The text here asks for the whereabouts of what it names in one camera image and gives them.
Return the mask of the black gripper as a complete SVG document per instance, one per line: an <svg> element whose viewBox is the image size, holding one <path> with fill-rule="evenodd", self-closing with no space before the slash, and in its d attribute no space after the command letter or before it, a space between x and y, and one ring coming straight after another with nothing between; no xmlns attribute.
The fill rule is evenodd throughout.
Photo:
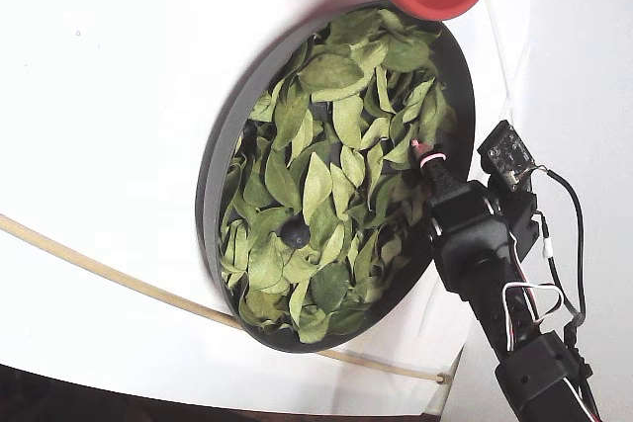
<svg viewBox="0 0 633 422"><path fill-rule="evenodd" d="M453 176L441 145L412 139L410 147L428 197L433 260L446 290L461 295L464 279L483 262L510 259L506 220L487 187Z"/></svg>

